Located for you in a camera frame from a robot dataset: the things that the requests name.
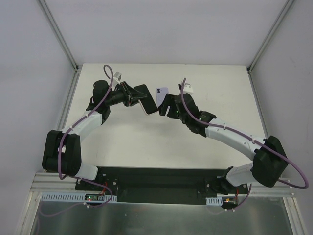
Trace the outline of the phone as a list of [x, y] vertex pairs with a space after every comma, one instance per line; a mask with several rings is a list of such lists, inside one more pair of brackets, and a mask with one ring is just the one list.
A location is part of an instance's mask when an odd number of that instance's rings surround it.
[[158, 108], [148, 87], [145, 84], [142, 84], [136, 86], [134, 89], [146, 95], [145, 97], [139, 99], [145, 114], [151, 115], [156, 113], [158, 111]]

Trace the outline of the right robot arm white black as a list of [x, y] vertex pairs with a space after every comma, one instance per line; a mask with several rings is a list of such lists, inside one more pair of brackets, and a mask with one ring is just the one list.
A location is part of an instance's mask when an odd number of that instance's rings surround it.
[[214, 114], [199, 110], [189, 94], [166, 94], [162, 100], [157, 101], [157, 107], [161, 116], [179, 119], [191, 132], [220, 141], [251, 160], [249, 164], [227, 168], [222, 176], [209, 182], [215, 193], [227, 195], [238, 186], [255, 182], [271, 188], [288, 166], [285, 160], [276, 155], [279, 153], [285, 156], [276, 137], [263, 139], [240, 134]]

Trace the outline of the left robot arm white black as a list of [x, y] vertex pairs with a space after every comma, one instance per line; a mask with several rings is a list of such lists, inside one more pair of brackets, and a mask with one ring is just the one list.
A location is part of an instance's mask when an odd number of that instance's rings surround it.
[[84, 114], [72, 125], [47, 134], [42, 161], [43, 169], [65, 176], [86, 179], [92, 190], [103, 186], [99, 168], [82, 160], [81, 142], [97, 127], [105, 123], [110, 115], [110, 107], [119, 103], [126, 107], [142, 103], [150, 92], [145, 84], [131, 87], [121, 82], [112, 88], [107, 81], [99, 80], [93, 85], [93, 96]]

